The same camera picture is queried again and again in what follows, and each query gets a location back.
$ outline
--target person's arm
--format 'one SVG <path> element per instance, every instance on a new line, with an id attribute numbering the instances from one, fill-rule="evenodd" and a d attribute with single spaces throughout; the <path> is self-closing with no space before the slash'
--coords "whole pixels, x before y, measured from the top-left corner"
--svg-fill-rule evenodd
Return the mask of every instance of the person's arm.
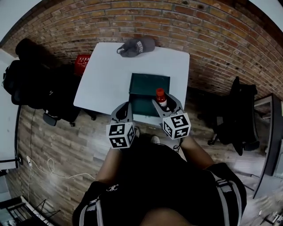
<path id="1" fill-rule="evenodd" d="M 122 159 L 122 152 L 119 149 L 110 149 L 107 156 L 96 175 L 96 180 L 112 185 L 115 182 Z"/>
<path id="2" fill-rule="evenodd" d="M 211 156 L 191 136 L 184 138 L 181 148 L 186 160 L 200 169 L 206 169 L 214 164 Z"/>

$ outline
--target shoe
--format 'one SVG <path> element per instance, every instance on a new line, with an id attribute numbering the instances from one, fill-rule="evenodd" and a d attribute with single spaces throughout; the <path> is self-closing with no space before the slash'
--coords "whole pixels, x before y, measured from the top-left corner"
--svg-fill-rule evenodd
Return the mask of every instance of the shoe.
<path id="1" fill-rule="evenodd" d="M 158 136 L 152 136 L 152 138 L 150 139 L 151 143 L 160 143 L 160 139 Z"/>
<path id="2" fill-rule="evenodd" d="M 135 127 L 135 128 L 134 128 L 134 133 L 136 134 L 136 135 L 135 135 L 136 137 L 138 137 L 138 138 L 140 137 L 140 134 L 141 134 L 141 133 L 140 133 L 139 127 Z"/>

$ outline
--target black shirt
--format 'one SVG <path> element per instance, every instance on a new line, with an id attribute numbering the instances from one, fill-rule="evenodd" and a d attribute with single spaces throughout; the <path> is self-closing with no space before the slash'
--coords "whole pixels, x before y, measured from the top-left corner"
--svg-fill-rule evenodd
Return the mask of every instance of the black shirt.
<path id="1" fill-rule="evenodd" d="M 225 163 L 206 170 L 195 168 L 165 145 L 139 144 L 123 150 L 118 182 L 108 186 L 93 182 L 73 214 L 73 225 L 79 225 L 81 210 L 98 196 L 103 224 L 139 225 L 154 208 L 171 208 L 193 225 L 224 225 L 222 203 L 215 178 L 236 183 L 242 203 L 246 191 L 239 178 Z M 234 192 L 226 196 L 230 225 L 237 225 L 238 206 Z M 97 225 L 96 211 L 87 211 L 84 225 Z"/>

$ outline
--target gray baseball cap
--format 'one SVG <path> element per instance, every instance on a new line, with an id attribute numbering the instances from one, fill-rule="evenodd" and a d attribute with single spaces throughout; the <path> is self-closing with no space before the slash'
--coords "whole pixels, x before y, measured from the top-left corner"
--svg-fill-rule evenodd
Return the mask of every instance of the gray baseball cap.
<path id="1" fill-rule="evenodd" d="M 153 38 L 132 38 L 117 49 L 117 53 L 122 57 L 135 57 L 140 53 L 151 52 L 154 48 L 155 42 Z"/>

